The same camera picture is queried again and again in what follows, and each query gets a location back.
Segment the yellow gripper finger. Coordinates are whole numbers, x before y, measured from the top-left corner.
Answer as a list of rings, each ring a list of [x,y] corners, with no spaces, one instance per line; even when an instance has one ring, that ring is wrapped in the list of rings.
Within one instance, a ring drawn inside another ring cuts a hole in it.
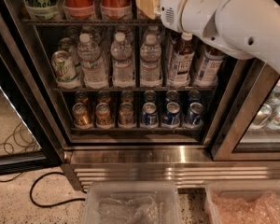
[[[135,0],[140,15],[144,18],[156,20],[160,8],[160,0]]]

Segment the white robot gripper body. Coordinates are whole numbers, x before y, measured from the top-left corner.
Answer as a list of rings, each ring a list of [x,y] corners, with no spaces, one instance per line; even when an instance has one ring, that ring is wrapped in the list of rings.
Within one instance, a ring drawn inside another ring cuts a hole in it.
[[[203,0],[160,0],[162,24],[178,33],[202,33]]]

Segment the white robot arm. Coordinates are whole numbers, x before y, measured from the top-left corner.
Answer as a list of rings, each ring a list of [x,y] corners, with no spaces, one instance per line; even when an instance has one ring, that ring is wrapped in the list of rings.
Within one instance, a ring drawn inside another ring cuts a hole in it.
[[[150,19],[190,33],[240,60],[257,58],[280,75],[280,6],[274,0],[135,0]]]

